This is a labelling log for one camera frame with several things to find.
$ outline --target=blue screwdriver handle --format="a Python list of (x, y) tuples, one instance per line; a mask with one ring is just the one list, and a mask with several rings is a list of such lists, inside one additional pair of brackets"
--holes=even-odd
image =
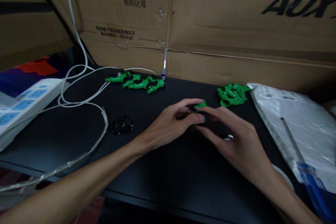
[(331, 208), (335, 209), (334, 201), (322, 181), (317, 177), (315, 169), (301, 162), (297, 162), (297, 166), (316, 211), (324, 218), (335, 221), (335, 215), (330, 211)]

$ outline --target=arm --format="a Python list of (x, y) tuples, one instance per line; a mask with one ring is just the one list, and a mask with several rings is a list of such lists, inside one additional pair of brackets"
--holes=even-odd
[(223, 140), (205, 127), (197, 127), (219, 152), (294, 223), (321, 223), (272, 167), (254, 126), (225, 107), (198, 108), (228, 126), (233, 140)]
[(175, 115), (200, 99), (185, 99), (166, 108), (134, 140), (117, 151), (69, 174), (16, 205), (0, 217), (0, 223), (67, 223), (88, 206), (129, 165), (147, 152), (172, 142), (204, 116), (190, 114), (177, 121)]

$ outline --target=left hand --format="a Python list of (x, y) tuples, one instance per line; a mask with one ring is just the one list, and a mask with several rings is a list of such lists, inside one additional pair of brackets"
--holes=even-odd
[(182, 120), (176, 115), (187, 112), (187, 105), (201, 103), (202, 99), (184, 99), (164, 109), (159, 117), (134, 141), (143, 143), (148, 149), (156, 149), (166, 145), (181, 136), (189, 126), (203, 123), (205, 117), (201, 114), (191, 113)]

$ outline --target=fingernail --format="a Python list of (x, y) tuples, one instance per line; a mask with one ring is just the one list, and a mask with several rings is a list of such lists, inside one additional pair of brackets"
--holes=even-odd
[(202, 120), (201, 123), (205, 123), (205, 116), (202, 114), (199, 114), (199, 118)]

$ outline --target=hand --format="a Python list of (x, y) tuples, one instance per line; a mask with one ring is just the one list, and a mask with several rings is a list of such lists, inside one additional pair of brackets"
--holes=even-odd
[(265, 176), (276, 176), (251, 123), (244, 121), (225, 107), (217, 109), (200, 107), (197, 110), (209, 113), (215, 120), (221, 121), (231, 129), (234, 139), (224, 140), (206, 127), (196, 127), (248, 180), (260, 186), (265, 183)]
[[(166, 145), (181, 136), (189, 126), (203, 123), (205, 117), (201, 114), (191, 113), (186, 107), (190, 104), (201, 103), (202, 99), (184, 99), (164, 109), (159, 117), (134, 141), (145, 145), (145, 152)], [(189, 114), (182, 120), (177, 120), (181, 114)]]

